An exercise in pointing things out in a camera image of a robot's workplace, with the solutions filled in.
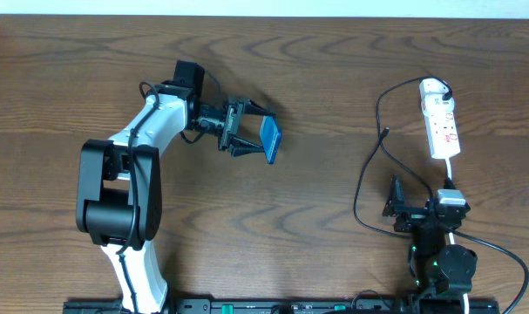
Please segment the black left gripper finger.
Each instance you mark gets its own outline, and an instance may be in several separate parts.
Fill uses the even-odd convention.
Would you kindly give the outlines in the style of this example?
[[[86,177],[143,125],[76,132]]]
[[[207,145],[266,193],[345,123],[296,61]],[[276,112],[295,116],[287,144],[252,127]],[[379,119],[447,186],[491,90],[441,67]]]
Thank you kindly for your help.
[[[244,140],[234,136],[228,145],[228,151],[232,157],[239,157],[247,154],[263,153],[264,148],[261,145],[257,145],[249,140]]]
[[[257,115],[257,116],[271,116],[271,117],[274,117],[276,115],[275,112],[258,105],[251,99],[249,99],[248,102],[244,105],[244,113],[251,114],[251,115]]]

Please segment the blue smartphone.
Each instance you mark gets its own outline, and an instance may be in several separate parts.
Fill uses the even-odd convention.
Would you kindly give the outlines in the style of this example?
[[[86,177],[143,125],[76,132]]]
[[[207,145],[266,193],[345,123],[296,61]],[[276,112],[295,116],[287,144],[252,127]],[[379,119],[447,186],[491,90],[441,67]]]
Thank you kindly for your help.
[[[282,130],[275,117],[264,116],[261,123],[260,139],[268,164],[275,163],[275,157],[281,144]]]

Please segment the white power strip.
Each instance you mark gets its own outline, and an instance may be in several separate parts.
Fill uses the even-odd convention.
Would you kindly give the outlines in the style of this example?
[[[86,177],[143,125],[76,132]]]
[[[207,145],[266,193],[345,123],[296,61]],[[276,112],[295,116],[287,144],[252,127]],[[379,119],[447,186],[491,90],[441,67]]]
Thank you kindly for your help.
[[[421,106],[431,157],[445,160],[459,154],[454,99],[443,100],[443,94],[430,93],[422,98]]]

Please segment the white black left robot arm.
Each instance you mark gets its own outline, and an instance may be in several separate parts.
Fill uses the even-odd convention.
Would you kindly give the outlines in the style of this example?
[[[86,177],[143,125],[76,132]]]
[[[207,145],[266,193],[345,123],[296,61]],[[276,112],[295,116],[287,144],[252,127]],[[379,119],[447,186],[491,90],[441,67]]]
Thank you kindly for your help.
[[[168,284],[153,239],[162,215],[160,159],[186,130],[212,134],[233,157],[263,153],[274,163],[281,130],[275,113],[247,98],[220,108],[200,101],[202,85],[141,82],[144,107],[108,140],[88,140],[80,154],[76,224],[110,259],[125,313],[161,313]]]

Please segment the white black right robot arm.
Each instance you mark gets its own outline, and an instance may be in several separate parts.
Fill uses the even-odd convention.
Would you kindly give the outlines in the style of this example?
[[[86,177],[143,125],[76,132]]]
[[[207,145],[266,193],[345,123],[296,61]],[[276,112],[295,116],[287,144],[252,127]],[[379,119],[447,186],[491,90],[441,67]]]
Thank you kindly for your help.
[[[383,215],[396,219],[396,232],[411,235],[410,259],[417,291],[402,301],[409,311],[470,311],[464,296],[472,289],[478,258],[474,251],[448,239],[469,211],[465,197],[450,179],[421,208],[407,205],[399,177],[395,175],[391,179]]]

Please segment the white USB charger plug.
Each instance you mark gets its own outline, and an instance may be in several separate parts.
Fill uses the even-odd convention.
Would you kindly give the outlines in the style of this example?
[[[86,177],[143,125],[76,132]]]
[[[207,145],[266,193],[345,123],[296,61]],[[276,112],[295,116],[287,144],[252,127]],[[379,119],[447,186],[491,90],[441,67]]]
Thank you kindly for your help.
[[[452,89],[440,78],[429,77],[423,79],[419,84],[419,91],[421,98],[424,98],[427,94],[441,94],[443,100],[452,98]]]

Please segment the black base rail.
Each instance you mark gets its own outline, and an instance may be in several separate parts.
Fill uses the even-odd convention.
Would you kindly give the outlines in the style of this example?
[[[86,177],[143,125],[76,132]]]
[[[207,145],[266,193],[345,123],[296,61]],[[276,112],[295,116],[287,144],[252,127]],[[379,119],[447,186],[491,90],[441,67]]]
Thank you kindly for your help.
[[[393,300],[381,301],[366,297],[351,303],[343,300],[329,301],[211,301],[208,299],[176,299],[165,304],[159,313],[169,314],[318,314],[318,313],[463,313],[459,301],[423,300],[420,311],[411,307],[394,305]],[[498,303],[488,300],[471,300],[469,313],[500,313]],[[132,313],[118,301],[65,302],[62,313],[68,314],[109,314]]]

